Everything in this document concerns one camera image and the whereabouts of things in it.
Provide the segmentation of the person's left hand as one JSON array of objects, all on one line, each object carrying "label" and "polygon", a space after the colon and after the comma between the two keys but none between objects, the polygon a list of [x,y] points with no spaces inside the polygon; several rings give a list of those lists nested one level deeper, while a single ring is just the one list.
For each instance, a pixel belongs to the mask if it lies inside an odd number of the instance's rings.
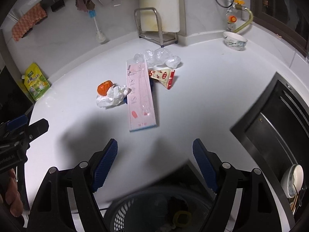
[{"label": "person's left hand", "polygon": [[19,217],[22,215],[24,207],[20,198],[20,193],[18,191],[18,185],[14,169],[10,169],[6,173],[6,175],[9,178],[9,182],[5,193],[5,200],[6,203],[9,205],[10,213],[14,217]]}]

